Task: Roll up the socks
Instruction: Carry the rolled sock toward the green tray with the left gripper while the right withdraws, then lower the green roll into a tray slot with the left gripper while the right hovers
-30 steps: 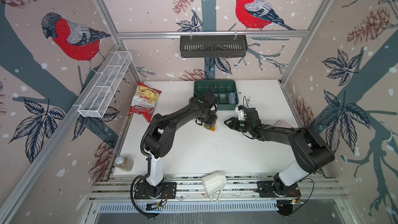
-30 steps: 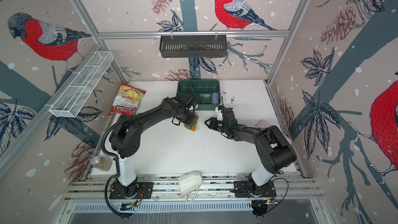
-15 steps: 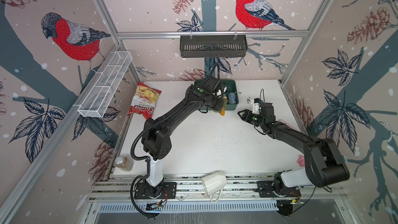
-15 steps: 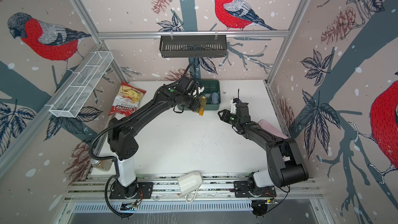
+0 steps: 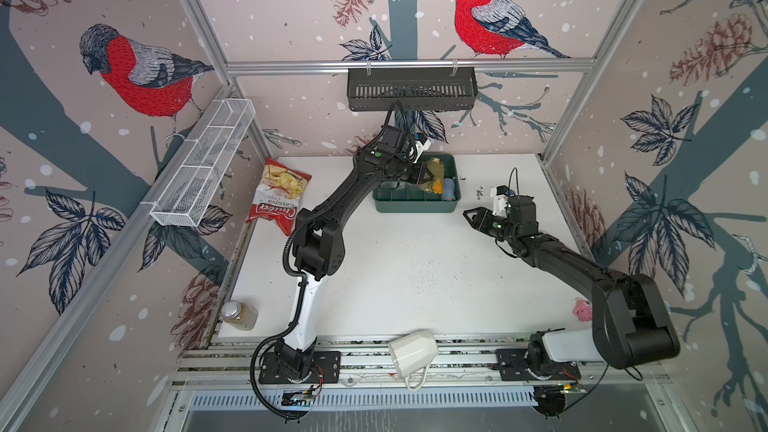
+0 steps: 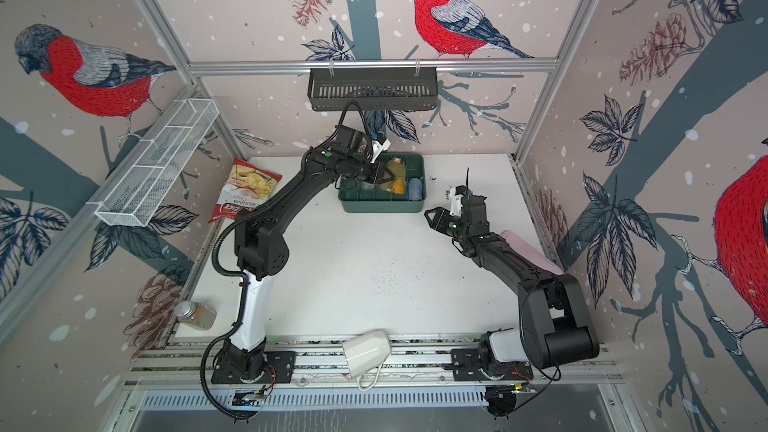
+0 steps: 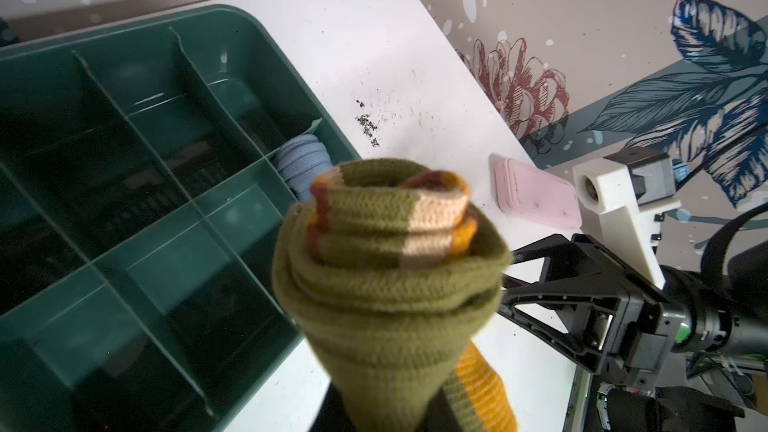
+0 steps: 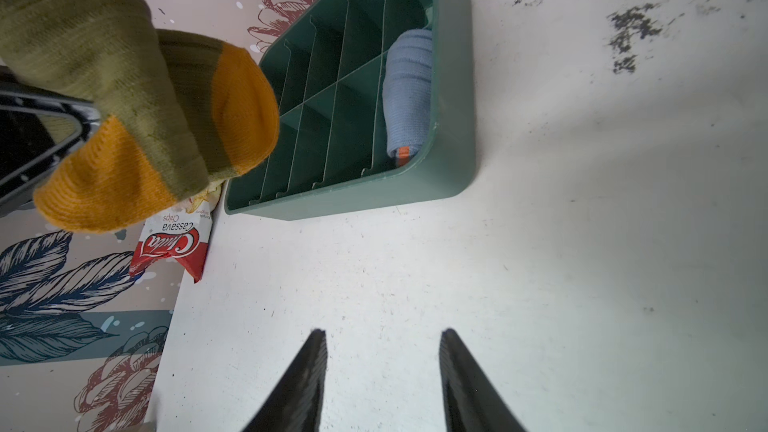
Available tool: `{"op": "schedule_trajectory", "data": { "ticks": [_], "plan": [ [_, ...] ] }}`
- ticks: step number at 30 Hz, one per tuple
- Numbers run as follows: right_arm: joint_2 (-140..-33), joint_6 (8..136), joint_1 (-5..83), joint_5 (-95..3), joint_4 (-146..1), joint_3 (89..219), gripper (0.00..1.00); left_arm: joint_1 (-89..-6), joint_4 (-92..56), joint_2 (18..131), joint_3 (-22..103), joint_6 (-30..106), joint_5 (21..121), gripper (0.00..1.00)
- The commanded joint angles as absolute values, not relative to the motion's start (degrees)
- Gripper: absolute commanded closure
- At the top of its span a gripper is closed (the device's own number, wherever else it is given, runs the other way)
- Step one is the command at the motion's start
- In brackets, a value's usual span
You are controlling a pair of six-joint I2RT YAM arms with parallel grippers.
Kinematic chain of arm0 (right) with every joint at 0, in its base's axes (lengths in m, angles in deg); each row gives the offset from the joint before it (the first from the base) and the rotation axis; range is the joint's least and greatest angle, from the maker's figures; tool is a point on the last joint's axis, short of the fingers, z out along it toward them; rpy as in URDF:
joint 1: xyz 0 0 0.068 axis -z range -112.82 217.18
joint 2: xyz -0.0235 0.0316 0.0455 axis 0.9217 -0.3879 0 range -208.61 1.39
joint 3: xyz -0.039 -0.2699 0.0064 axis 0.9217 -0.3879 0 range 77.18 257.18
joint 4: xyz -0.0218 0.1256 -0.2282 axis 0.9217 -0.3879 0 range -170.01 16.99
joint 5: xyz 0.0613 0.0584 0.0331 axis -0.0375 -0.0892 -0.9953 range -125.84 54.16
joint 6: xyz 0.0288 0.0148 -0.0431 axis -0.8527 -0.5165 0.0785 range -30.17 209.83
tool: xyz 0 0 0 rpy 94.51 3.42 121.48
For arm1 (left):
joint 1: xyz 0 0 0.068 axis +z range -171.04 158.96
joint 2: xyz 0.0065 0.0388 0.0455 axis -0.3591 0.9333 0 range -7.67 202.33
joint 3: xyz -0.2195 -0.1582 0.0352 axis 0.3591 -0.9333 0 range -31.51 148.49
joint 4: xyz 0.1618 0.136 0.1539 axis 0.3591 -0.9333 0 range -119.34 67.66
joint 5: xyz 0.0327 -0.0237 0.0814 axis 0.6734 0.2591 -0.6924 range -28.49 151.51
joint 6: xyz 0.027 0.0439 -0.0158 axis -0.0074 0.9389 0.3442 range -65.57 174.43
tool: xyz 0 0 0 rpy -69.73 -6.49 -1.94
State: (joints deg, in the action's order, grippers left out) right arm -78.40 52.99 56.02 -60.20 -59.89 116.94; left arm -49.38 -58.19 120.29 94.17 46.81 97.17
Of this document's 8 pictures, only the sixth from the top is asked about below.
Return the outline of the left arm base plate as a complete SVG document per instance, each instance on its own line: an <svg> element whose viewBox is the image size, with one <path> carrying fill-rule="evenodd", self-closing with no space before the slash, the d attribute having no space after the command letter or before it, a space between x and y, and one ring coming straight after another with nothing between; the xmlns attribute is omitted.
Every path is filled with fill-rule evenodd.
<svg viewBox="0 0 768 432"><path fill-rule="evenodd" d="M291 351L243 352L220 351L214 358L213 384L288 384L291 382L297 354Z"/></svg>

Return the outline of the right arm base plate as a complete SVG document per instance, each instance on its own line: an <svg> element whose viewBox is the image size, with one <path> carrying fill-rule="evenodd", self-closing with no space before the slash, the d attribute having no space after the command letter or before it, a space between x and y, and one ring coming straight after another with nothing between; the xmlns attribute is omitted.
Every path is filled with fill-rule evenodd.
<svg viewBox="0 0 768 432"><path fill-rule="evenodd" d="M452 349L447 366L456 382L531 381L533 369L527 361L501 361L489 349Z"/></svg>

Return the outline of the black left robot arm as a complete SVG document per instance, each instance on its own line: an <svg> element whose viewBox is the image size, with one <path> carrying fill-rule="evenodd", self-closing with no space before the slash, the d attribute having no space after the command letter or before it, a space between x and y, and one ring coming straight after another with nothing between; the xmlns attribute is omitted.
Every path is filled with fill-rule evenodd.
<svg viewBox="0 0 768 432"><path fill-rule="evenodd" d="M319 192L341 177L379 185L394 175L365 155L329 146L311 148L296 176L264 204L239 214L216 239L211 253L214 269L241 280L237 317L218 357L245 375L258 375L263 368L274 277L290 255L284 233Z"/></svg>

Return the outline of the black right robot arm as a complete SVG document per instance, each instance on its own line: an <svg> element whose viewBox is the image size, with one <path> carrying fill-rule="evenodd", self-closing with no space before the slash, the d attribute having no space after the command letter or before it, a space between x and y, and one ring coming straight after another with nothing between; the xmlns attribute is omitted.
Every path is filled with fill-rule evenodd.
<svg viewBox="0 0 768 432"><path fill-rule="evenodd" d="M538 369L593 359L600 341L578 280L541 266L490 230L485 198L460 199L461 214L444 207L424 212L428 226L451 238L464 257L499 278L518 297L519 336L526 359Z"/></svg>

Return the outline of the green compartment tray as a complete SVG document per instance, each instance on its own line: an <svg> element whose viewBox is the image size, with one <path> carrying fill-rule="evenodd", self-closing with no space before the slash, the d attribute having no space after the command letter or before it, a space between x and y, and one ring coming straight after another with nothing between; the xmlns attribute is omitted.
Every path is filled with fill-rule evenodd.
<svg viewBox="0 0 768 432"><path fill-rule="evenodd" d="M382 153L377 160L387 163L389 160L399 157L405 162L407 168L407 185L413 177L422 179L424 186L423 200L419 202L409 201L407 185L403 195L396 195L368 183L351 180L345 177L340 179L337 197L343 209L348 213L418 213L423 209L426 190L426 173L424 157L417 153Z"/></svg>

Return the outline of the olive yellow sock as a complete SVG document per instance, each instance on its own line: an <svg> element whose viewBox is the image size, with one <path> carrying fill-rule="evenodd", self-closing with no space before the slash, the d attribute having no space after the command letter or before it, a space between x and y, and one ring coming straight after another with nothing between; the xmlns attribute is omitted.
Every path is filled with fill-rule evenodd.
<svg viewBox="0 0 768 432"><path fill-rule="evenodd" d="M407 168L402 158L395 157L386 163L385 181L381 188L387 192L403 195L407 185Z"/></svg>

